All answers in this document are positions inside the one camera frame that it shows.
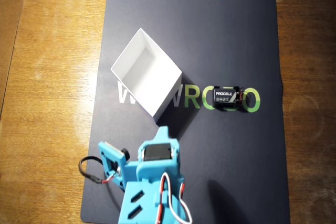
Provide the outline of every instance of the mouse pad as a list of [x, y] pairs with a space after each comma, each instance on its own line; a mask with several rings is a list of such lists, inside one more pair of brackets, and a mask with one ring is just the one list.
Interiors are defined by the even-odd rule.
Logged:
[[[142, 28], [183, 72], [155, 121], [111, 67]], [[212, 108], [212, 86], [245, 88], [236, 111]], [[139, 146], [169, 126], [181, 150], [193, 223], [290, 223], [276, 0], [107, 0], [89, 154]], [[97, 162], [87, 172], [103, 178]], [[118, 223], [123, 192], [85, 180], [84, 222]]]

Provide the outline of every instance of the cable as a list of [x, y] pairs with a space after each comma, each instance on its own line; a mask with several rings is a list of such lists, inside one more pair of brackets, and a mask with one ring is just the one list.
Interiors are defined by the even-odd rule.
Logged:
[[110, 175], [107, 179], [104, 179], [101, 183], [102, 184], [107, 184], [111, 179], [113, 179], [115, 176], [115, 172], [114, 174]]
[[245, 89], [241, 88], [239, 90], [239, 103], [241, 104], [243, 102], [243, 94], [244, 94]]
[[101, 179], [101, 178], [96, 177], [95, 175], [84, 172], [82, 168], [82, 163], [86, 160], [95, 160], [101, 165], [103, 164], [102, 160], [95, 156], [87, 156], [87, 157], [82, 158], [78, 163], [78, 169], [81, 175], [83, 175], [85, 178], [88, 178], [89, 180], [95, 182], [96, 184], [106, 184], [115, 176], [115, 173], [114, 173], [111, 176], [109, 176], [107, 179]]
[[175, 219], [180, 223], [180, 224], [192, 224], [193, 223], [193, 219], [191, 217], [190, 211], [188, 209], [188, 206], [186, 205], [186, 203], [182, 200], [183, 197], [183, 192], [184, 192], [184, 183], [181, 183], [180, 186], [180, 192], [178, 194], [178, 199], [182, 205], [182, 207], [184, 208], [185, 212], [187, 213], [189, 222], [186, 222], [185, 220], [182, 220], [174, 211], [173, 206], [172, 206], [172, 191], [171, 191], [171, 184], [170, 184], [170, 179], [169, 179], [169, 175], [168, 173], [163, 173], [162, 177], [161, 177], [161, 181], [160, 181], [160, 204], [158, 207], [158, 213], [156, 215], [156, 222], [155, 224], [160, 224], [161, 223], [161, 215], [162, 215], [162, 193], [163, 193], [163, 189], [164, 189], [164, 183], [165, 180], [167, 180], [168, 183], [168, 193], [169, 193], [169, 208], [170, 211], [172, 212], [173, 216], [175, 217]]

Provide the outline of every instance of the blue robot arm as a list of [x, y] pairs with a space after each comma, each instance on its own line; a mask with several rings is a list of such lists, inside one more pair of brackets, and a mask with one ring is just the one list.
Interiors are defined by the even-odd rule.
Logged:
[[[113, 176], [113, 182], [125, 192], [119, 224], [192, 223], [190, 214], [189, 222], [186, 222], [186, 206], [180, 199], [184, 183], [180, 173], [180, 145], [176, 139], [168, 137], [166, 126], [159, 128], [153, 140], [145, 141], [139, 147], [137, 162], [128, 162], [126, 151], [106, 142], [99, 143], [99, 151], [106, 176]], [[162, 183], [160, 188], [163, 174], [170, 180], [171, 192], [167, 183]], [[160, 207], [163, 209], [159, 218]]]

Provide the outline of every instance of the white box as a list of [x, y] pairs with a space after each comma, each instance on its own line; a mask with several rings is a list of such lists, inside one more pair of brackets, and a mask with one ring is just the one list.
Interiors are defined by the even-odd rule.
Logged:
[[140, 105], [159, 119], [182, 81], [182, 72], [141, 28], [111, 68]]

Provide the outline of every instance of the battery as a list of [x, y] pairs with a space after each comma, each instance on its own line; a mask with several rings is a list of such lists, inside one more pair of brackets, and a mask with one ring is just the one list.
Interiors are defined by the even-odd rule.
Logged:
[[244, 89], [236, 86], [233, 88], [213, 89], [213, 107], [215, 108], [237, 108], [242, 104]]

